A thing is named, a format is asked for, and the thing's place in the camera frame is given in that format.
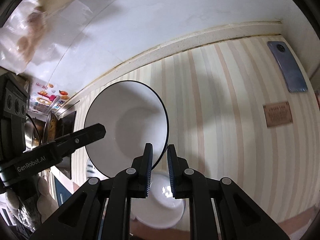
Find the white bowl with red pattern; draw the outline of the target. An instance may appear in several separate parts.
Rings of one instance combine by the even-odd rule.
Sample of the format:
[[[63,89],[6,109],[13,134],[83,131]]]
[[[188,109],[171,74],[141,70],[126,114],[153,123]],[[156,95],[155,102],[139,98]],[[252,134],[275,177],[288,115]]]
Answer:
[[[146,198],[131,199],[131,217],[154,229],[168,229],[182,218],[185,201],[173,197],[169,175],[156,172],[151,175]]]

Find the white bowl with black rim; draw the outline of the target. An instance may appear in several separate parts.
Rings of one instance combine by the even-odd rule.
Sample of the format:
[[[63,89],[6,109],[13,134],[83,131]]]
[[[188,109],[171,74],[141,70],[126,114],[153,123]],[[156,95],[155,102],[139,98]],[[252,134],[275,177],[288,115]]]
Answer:
[[[138,81],[119,81],[99,93],[84,126],[94,124],[104,125],[106,134],[86,146],[87,155],[108,178],[130,167],[147,143],[153,146],[153,166],[167,148],[169,118],[164,103],[153,89]]]

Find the colourful sticker sheet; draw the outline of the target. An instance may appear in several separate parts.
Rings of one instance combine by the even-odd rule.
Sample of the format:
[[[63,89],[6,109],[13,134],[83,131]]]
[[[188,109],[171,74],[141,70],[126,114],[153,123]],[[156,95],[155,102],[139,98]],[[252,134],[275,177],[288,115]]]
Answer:
[[[48,114],[59,110],[70,98],[70,94],[56,84],[34,79],[29,87],[29,110]]]

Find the striped pastel table mat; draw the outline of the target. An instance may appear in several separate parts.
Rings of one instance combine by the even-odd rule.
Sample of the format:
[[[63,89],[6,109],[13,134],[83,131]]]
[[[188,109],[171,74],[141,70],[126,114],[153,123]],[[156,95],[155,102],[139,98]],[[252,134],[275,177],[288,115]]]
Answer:
[[[312,88],[290,93],[267,46],[280,35],[184,51],[122,76],[163,100],[169,142],[190,167],[229,177],[287,234],[319,208],[319,107]],[[263,105],[288,101],[293,123],[268,128]]]

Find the brown label card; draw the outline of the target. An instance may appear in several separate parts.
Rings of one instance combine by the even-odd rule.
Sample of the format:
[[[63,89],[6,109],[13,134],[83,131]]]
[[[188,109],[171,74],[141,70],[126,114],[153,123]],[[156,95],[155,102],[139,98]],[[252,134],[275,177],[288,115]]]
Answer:
[[[263,105],[263,110],[268,128],[293,123],[288,101],[267,103]]]

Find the clear plastic bag with food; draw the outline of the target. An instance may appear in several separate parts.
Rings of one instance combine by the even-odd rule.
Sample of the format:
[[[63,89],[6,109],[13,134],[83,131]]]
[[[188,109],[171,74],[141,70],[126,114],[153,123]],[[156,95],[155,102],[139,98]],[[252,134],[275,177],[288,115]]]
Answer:
[[[1,20],[1,67],[24,72],[48,32],[51,17],[73,0],[21,0]]]

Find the blue smartphone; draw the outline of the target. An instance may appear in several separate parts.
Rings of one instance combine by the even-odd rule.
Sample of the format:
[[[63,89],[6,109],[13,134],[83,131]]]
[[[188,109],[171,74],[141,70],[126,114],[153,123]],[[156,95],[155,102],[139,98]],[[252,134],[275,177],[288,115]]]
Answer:
[[[285,42],[268,41],[267,46],[274,56],[290,93],[307,92],[308,87],[293,54]]]

